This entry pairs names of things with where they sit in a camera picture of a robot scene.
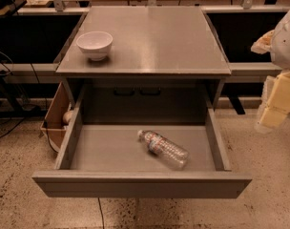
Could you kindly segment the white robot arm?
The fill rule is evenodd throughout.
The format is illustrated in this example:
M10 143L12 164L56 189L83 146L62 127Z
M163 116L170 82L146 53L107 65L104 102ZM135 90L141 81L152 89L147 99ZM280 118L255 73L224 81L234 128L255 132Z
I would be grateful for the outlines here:
M268 76L264 82L256 130L265 134L277 129L290 114L290 10L252 45L251 51L269 52L272 63L282 68L280 74Z

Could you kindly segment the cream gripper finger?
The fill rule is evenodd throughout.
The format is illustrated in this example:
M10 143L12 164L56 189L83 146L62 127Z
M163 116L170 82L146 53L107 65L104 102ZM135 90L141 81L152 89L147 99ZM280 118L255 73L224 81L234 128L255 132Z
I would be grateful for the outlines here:
M270 30L265 33L262 37L260 37L256 42L251 46L251 51L264 54L271 51L271 40L274 34L274 30Z
M284 71L276 77L268 76L263 85L256 130L262 134L270 133L277 129L289 114L290 71Z

